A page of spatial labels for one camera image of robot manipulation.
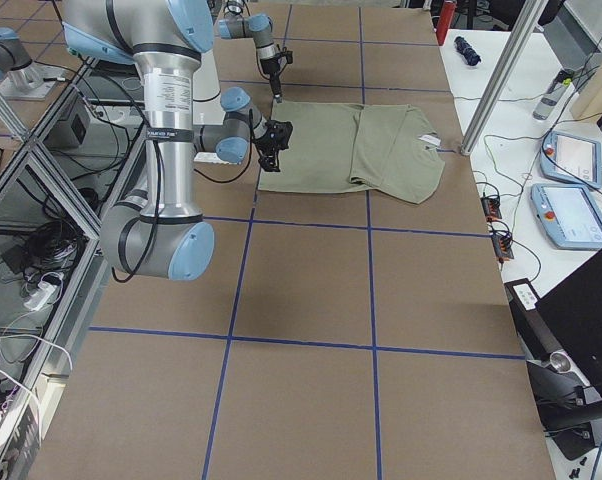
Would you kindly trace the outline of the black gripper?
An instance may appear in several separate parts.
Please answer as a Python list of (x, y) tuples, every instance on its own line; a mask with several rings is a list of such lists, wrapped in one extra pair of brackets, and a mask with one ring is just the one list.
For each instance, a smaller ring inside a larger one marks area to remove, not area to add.
[(279, 172), (279, 152), (287, 149), (287, 136), (279, 133), (266, 133), (255, 141), (259, 154), (259, 165), (265, 172)]
[(272, 57), (268, 59), (260, 59), (259, 64), (262, 73), (270, 83), (270, 88), (272, 91), (274, 101), (276, 103), (281, 103), (283, 100), (283, 96), (282, 86), (280, 83), (280, 75), (282, 70), (280, 58)]

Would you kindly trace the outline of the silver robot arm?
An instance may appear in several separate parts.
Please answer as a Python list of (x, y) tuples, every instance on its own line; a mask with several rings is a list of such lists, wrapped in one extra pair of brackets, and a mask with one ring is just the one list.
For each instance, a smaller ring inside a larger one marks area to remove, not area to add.
[(208, 1), (68, 1), (63, 19), (70, 49), (134, 66), (143, 87), (146, 173), (108, 209), (100, 230), (114, 279), (200, 277), (215, 234), (195, 201), (196, 156), (239, 164), (257, 153), (260, 167), (275, 172), (293, 131), (265, 117), (245, 90), (219, 86), (214, 42), (252, 40), (275, 98), (290, 52), (275, 44), (269, 16), (245, 15), (238, 1), (221, 12)]
[(217, 23), (223, 39), (251, 39), (260, 75), (268, 81), (276, 103), (283, 100), (281, 75), (293, 62), (293, 52), (280, 47), (273, 37), (273, 21), (264, 13), (250, 14), (246, 1), (226, 1)]

